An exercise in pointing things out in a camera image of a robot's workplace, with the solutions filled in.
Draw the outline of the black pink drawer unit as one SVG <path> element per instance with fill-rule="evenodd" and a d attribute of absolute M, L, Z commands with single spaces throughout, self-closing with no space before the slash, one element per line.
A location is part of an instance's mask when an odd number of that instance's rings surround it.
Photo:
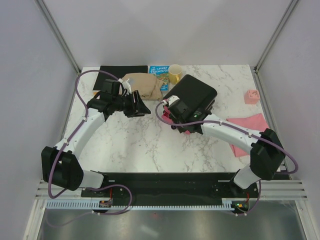
<path fill-rule="evenodd" d="M 169 123 L 185 124 L 203 120 L 212 110 L 218 92 L 212 86 L 187 74 L 165 96 L 178 97 L 174 106 L 164 106 L 161 118 Z"/>

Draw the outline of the beige t shirt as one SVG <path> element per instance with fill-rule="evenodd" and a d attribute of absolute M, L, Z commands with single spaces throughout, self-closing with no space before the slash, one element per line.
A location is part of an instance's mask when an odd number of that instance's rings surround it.
<path fill-rule="evenodd" d="M 161 87 L 163 80 L 150 73 L 128 73 L 122 78 L 129 83 L 132 91 L 138 91 L 143 100 L 162 101 Z"/>

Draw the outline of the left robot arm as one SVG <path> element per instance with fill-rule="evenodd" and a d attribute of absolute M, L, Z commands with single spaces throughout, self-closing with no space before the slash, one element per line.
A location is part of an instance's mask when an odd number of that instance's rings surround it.
<path fill-rule="evenodd" d="M 102 173 L 84 170 L 80 155 L 96 130 L 114 113 L 122 112 L 127 118 L 149 115 L 137 90 L 132 90 L 134 80 L 106 79 L 100 92 L 85 105 L 85 112 L 69 136 L 54 147 L 46 146 L 41 152 L 43 180 L 63 189 L 92 188 L 99 197 L 106 196 L 110 185 Z"/>

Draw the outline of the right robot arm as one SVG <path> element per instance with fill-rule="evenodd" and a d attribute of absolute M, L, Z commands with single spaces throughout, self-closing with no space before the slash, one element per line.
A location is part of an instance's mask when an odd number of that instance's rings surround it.
<path fill-rule="evenodd" d="M 238 170 L 229 184 L 230 193 L 240 197 L 259 180 L 272 180 L 286 154 L 272 129 L 259 131 L 226 121 L 212 113 L 214 102 L 213 96 L 187 99 L 171 95 L 160 102 L 168 116 L 158 118 L 182 133 L 215 137 L 249 154 L 249 164 Z"/>

